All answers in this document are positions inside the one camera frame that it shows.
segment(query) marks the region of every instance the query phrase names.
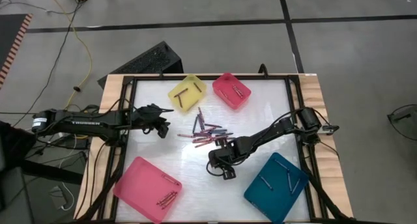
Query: blue tray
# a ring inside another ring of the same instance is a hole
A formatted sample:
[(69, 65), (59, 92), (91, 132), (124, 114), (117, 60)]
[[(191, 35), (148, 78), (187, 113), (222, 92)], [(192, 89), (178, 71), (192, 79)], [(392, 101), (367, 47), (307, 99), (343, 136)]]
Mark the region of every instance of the blue tray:
[[(294, 189), (292, 193), (287, 172)], [(281, 224), (307, 183), (308, 176), (303, 171), (275, 152), (247, 188), (244, 197), (271, 222)]]

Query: pink tray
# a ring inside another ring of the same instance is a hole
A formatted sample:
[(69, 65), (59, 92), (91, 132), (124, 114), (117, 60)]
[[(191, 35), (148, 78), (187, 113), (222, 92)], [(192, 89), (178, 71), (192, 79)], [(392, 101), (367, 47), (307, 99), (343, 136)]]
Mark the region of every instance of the pink tray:
[[(236, 87), (242, 97), (234, 90)], [(238, 109), (252, 93), (243, 83), (230, 73), (224, 73), (213, 82), (213, 90), (228, 106), (232, 109)]]
[[(142, 157), (137, 157), (116, 183), (113, 193), (153, 223), (161, 223), (178, 199), (181, 188), (182, 184), (178, 180)], [(162, 209), (156, 203), (171, 191), (176, 191), (177, 196), (165, 209)]]

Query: gray floor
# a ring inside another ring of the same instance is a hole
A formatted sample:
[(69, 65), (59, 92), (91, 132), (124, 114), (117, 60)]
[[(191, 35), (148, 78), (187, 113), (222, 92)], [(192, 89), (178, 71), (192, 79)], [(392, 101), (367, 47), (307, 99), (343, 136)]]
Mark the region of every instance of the gray floor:
[[(52, 0), (25, 1), (58, 10)], [(68, 11), (73, 0), (60, 0)], [(292, 18), (417, 14), (417, 0), (287, 0)], [(0, 14), (30, 12), (31, 28), (66, 27), (64, 16), (10, 5)], [(280, 0), (90, 0), (77, 26), (189, 21), (282, 19)], [(416, 103), (417, 20), (293, 24), (304, 70), (317, 73), (335, 135), (355, 217), (414, 223), (417, 219), (417, 143), (396, 134), (386, 114)], [(27, 34), (0, 91), (0, 111), (26, 111), (48, 77), (64, 33)], [(295, 73), (284, 24), (82, 32), (94, 59), (78, 105), (99, 104), (96, 80), (165, 40), (185, 72)], [(57, 69), (33, 111), (62, 108), (88, 59), (69, 36)], [(1, 115), (15, 122), (18, 116)], [(30, 127), (31, 118), (19, 124)]]

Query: wooden board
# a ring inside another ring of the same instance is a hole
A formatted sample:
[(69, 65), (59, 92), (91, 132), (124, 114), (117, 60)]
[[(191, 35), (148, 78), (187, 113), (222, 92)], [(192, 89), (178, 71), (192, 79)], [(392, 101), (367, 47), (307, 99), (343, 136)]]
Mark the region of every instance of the wooden board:
[[(136, 74), (135, 76), (142, 76), (142, 77), (151, 77), (151, 76), (158, 76), (159, 74)], [(186, 76), (187, 74), (164, 74), (165, 76)], [(198, 75), (221, 75), (221, 74), (198, 74)], [(234, 75), (262, 75), (262, 74), (234, 74)], [(298, 75), (300, 77), (300, 86), (302, 89), (304, 104), (308, 107), (314, 107), (318, 110), (326, 119), (328, 119), (327, 111), (325, 108), (323, 95), (321, 93), (321, 88), (319, 84), (319, 79), (315, 74), (270, 74), (273, 75)], [(104, 88), (104, 93), (102, 97), (102, 102), (100, 104), (100, 112), (103, 113), (107, 111), (119, 98), (122, 90), (122, 81), (123, 81), (123, 74), (114, 74), (109, 75), (106, 86)], [(293, 96), (295, 100), (296, 106), (298, 105), (298, 100), (296, 99), (295, 91), (293, 91)], [(330, 145), (331, 147), (336, 149), (334, 144), (334, 140), (332, 136), (321, 136), (321, 139), (326, 144)], [(79, 192), (79, 197), (77, 201), (76, 211), (80, 209), (83, 196), (85, 192), (87, 192), (86, 198), (84, 200), (83, 206), (81, 207), (81, 211), (79, 212), (78, 217), (82, 216), (90, 207), (91, 201), (91, 188), (92, 188), (92, 181), (93, 181), (93, 170), (94, 170), (94, 161), (97, 157), (97, 153), (100, 150), (103, 141), (97, 137), (93, 138), (91, 143), (90, 149), (90, 156), (89, 156), (89, 166), (86, 168), (89, 170), (88, 174), (88, 187), (85, 187), (87, 181), (87, 173), (84, 173), (84, 179), (81, 184), (81, 189)], [(339, 209), (346, 214), (347, 216), (352, 216), (352, 209), (351, 204), (349, 202), (349, 197), (347, 195), (347, 190), (345, 187), (345, 182), (343, 179), (343, 174), (341, 172), (340, 163), (338, 157), (332, 152), (330, 149), (317, 145), (316, 146), (316, 158), (317, 158), (317, 165), (319, 167), (321, 182), (323, 185), (323, 189), (327, 192), (330, 198), (334, 201), (334, 203), (339, 207)], [(98, 157), (97, 166), (96, 166), (96, 176), (94, 180), (94, 192), (93, 192), (93, 202), (97, 195), (101, 192), (102, 185), (104, 182), (104, 175), (106, 172), (106, 166), (108, 162), (109, 156), (109, 147), (104, 147)], [(115, 165), (118, 162), (119, 157), (115, 157)], [(317, 217), (320, 217), (320, 207), (318, 202), (317, 194), (314, 192), (312, 188), (312, 195), (313, 195), (313, 204), (315, 209), (315, 214)], [(110, 217), (111, 212), (111, 202), (113, 201), (113, 192), (110, 191), (106, 201), (106, 208), (104, 212), (104, 218)]]

